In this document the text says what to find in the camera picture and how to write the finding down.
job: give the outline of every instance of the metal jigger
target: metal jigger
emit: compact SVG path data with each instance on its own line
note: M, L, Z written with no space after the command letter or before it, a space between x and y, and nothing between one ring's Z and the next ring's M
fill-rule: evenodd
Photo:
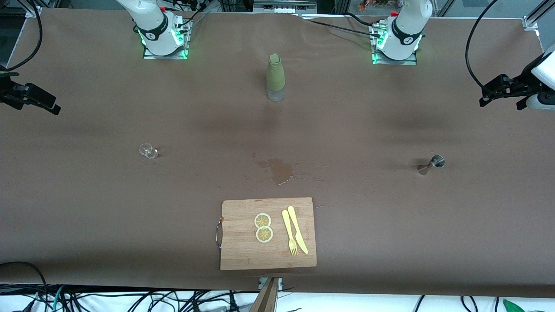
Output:
M430 170L430 168L441 168L443 166L445 166L445 158L443 158L443 156L441 155L434 155L427 165L419 165L416 169L418 170L418 173L420 173L421 175L425 175L426 173L428 173L428 170Z

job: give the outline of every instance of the table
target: table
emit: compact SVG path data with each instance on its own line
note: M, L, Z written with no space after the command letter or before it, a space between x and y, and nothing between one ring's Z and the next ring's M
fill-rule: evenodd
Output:
M365 36L285 14L210 14L185 61L142 60L124 11L42 19L16 81L62 111L0 106L1 261L59 284L239 290L279 275L295 291L555 294L554 117L478 106L463 57L474 20L431 19L410 67L374 65ZM12 62L36 33L27 21ZM473 42L484 82L541 53L517 19L484 20ZM278 104L272 53L287 79ZM142 157L144 142L162 156ZM419 176L434 154L446 166ZM317 267L220 271L221 201L276 197L314 198Z

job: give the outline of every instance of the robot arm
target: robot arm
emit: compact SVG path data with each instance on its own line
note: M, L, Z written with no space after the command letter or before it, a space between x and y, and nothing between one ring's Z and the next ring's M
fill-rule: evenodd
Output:
M60 106L54 104L56 97L32 83L21 85L12 81L19 76L16 72L4 72L0 66L0 103L21 110L24 105L40 107L51 114L58 115Z
M418 49L422 30L432 16L430 0L405 0L399 15L385 20L387 34L376 48L394 60L403 60Z
M482 88L480 107L498 98L524 97L517 109L555 110L555 45L528 64L522 73L509 78L501 74Z
M155 55L173 53L184 44L183 17L163 12L156 0L116 0L139 28L143 44Z

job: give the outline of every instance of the lemon slice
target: lemon slice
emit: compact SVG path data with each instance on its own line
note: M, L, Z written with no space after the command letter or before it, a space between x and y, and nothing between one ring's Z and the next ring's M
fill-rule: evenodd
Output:
M269 227L272 224L272 218L265 213L259 213L256 218L254 218L254 225L259 227Z
M274 231L271 227L259 227L256 230L256 239L261 243L269 242L274 237Z

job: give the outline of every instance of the clear plastic bottle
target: clear plastic bottle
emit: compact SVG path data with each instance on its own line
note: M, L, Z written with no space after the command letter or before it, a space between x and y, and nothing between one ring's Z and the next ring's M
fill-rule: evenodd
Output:
M285 72L279 54L270 55L266 70L266 90L268 98L280 101L285 97Z
M143 143L139 146L139 153L148 159L158 157L158 150L155 149L150 143Z
M274 91L268 88L268 98L270 98L272 101L278 102L283 100L284 97L285 97L285 87L278 91Z

